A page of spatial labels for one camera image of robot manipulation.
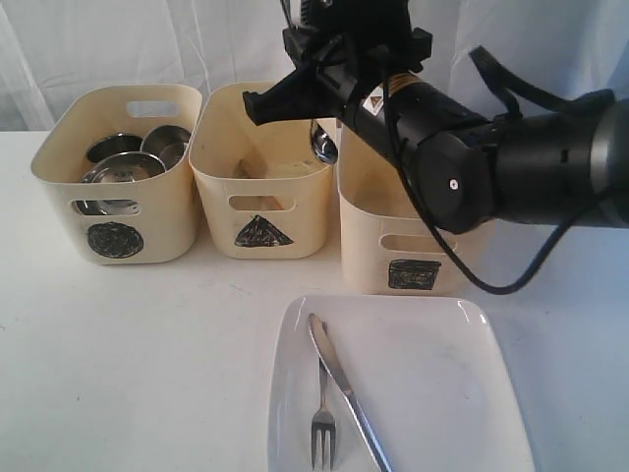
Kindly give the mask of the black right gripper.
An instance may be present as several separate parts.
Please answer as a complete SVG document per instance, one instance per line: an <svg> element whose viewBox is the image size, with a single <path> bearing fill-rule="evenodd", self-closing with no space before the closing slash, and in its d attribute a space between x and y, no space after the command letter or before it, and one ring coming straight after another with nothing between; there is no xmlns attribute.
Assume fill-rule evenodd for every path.
<svg viewBox="0 0 629 472"><path fill-rule="evenodd" d="M246 113L257 126L337 118L352 121L355 110L389 81L389 93L416 84L423 69L423 30L326 36L287 28L284 48L296 70L264 92L242 93Z"/></svg>

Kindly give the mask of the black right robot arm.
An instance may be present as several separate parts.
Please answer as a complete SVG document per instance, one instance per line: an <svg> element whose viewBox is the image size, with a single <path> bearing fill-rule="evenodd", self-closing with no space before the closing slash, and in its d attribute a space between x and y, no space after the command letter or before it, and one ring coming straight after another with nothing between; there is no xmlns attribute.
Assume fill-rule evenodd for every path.
<svg viewBox="0 0 629 472"><path fill-rule="evenodd" d="M288 28L295 70L243 95L258 125L336 118L390 166L440 229L497 218L583 226L628 223L628 104L608 90L544 114L487 119L422 81L430 34L377 23L359 30Z"/></svg>

